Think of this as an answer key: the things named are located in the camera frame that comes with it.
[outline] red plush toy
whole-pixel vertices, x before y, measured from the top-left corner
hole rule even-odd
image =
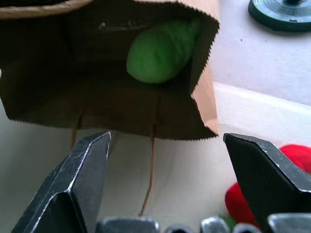
[[[281,147],[280,150],[296,166],[307,173],[311,172],[311,148],[299,145],[287,145]],[[237,223],[250,223],[259,227],[238,183],[235,183],[228,189],[225,195],[225,205],[230,217],[235,219]]]

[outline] green object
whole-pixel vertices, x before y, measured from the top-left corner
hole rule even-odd
[[[143,83],[164,83],[190,60],[201,22],[170,20],[141,32],[127,56],[127,72]]]
[[[236,221],[233,218],[231,218],[231,217],[225,217],[225,216],[222,216],[222,215],[218,215],[218,217],[222,218],[226,222],[226,224],[230,228],[230,232],[232,232],[234,226],[237,224]]]
[[[310,0],[250,0],[248,12],[276,31],[311,31]]]

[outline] red object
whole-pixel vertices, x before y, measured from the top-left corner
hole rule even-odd
[[[311,172],[311,148],[292,144],[281,147],[280,150],[296,166],[307,173]],[[250,223],[259,227],[238,183],[228,189],[225,195],[225,205],[230,217],[234,218],[237,223]]]

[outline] brown paper bag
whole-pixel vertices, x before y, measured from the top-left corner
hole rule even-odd
[[[135,36],[174,17],[203,22],[192,61],[161,85],[126,72]],[[0,97],[9,119],[168,139],[217,134],[207,59],[219,28],[216,0],[102,0],[69,14],[0,20]]]

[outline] paper bag opening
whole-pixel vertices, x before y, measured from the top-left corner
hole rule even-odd
[[[202,31],[191,62],[175,79],[151,85],[127,74],[126,56],[141,30],[193,16],[201,18]],[[141,135],[154,129],[156,137],[177,140],[213,137],[190,94],[218,27],[189,6],[128,0],[96,1],[57,17],[0,21],[0,96],[7,116],[53,127],[80,121]],[[213,93],[203,107],[214,106],[210,101]]]

